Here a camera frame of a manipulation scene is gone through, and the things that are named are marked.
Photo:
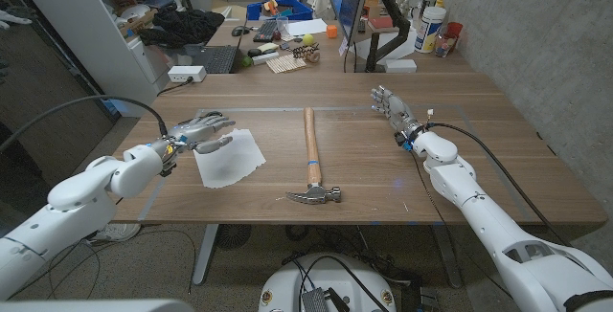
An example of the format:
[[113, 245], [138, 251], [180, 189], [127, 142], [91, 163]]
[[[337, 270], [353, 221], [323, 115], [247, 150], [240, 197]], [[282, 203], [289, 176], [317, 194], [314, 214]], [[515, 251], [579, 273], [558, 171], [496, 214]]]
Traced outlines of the person's grey gloved hand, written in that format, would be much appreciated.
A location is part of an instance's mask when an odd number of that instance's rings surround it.
[[35, 10], [28, 7], [8, 7], [0, 11], [0, 25], [3, 30], [10, 28], [9, 23], [30, 25], [34, 19], [37, 19]]

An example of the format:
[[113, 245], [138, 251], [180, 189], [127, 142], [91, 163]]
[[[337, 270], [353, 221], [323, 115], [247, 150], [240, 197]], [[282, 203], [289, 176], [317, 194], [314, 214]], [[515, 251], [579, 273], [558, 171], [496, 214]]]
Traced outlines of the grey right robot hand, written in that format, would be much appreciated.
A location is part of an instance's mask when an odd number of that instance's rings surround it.
[[376, 102], [373, 110], [382, 113], [395, 130], [397, 145], [411, 151], [424, 126], [417, 121], [408, 105], [391, 90], [379, 85], [371, 91], [371, 97]]

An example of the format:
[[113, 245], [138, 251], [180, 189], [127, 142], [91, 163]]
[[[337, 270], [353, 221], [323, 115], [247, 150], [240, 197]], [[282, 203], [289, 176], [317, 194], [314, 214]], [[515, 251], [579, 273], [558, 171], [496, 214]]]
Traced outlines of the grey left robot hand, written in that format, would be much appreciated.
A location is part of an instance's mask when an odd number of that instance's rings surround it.
[[179, 146], [195, 150], [198, 154], [208, 154], [219, 150], [233, 141], [232, 136], [211, 140], [218, 130], [234, 125], [236, 122], [223, 116], [219, 111], [212, 111], [170, 128], [168, 138]]

